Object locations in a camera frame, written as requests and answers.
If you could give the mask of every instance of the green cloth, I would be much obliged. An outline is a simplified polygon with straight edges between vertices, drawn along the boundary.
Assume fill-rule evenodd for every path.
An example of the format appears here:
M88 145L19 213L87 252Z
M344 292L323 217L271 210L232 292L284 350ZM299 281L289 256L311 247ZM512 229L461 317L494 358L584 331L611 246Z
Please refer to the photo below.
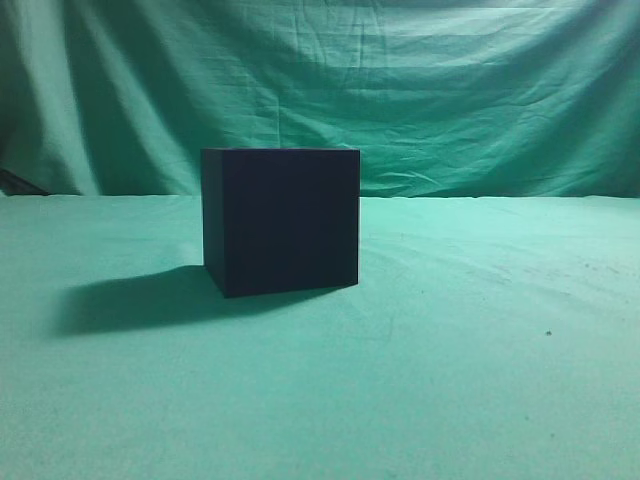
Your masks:
M223 300L200 199L0 199L3 480L640 478L640 200L362 199Z
M366 196L640 195L638 0L4 0L0 166L197 194L201 147L353 147Z

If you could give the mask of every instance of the table surface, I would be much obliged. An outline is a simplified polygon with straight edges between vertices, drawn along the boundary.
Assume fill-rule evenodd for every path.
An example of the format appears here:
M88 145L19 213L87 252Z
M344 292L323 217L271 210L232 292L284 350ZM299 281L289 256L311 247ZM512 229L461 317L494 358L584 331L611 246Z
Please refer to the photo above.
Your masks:
M0 476L640 478L640 200L361 200L361 283L224 300L198 197L0 199Z

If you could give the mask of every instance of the black cube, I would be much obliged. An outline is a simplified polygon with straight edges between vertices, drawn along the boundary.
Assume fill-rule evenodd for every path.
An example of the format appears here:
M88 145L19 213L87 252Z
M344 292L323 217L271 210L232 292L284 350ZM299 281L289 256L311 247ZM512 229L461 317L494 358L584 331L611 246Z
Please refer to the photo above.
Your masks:
M203 149L204 264L225 297L358 283L360 151Z

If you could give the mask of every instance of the green backdrop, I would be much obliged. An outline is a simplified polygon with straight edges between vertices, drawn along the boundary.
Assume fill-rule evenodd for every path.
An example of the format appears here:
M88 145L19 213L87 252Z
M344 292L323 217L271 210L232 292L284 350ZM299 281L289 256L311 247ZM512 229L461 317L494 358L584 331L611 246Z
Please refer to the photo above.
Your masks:
M638 0L3 0L0 167L194 194L201 147L354 147L367 196L640 195Z

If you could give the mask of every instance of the cube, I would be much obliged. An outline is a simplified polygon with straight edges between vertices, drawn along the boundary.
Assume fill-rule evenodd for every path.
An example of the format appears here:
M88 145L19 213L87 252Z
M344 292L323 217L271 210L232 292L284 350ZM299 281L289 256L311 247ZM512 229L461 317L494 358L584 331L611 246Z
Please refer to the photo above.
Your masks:
M225 297L358 283L359 150L201 157L204 264Z

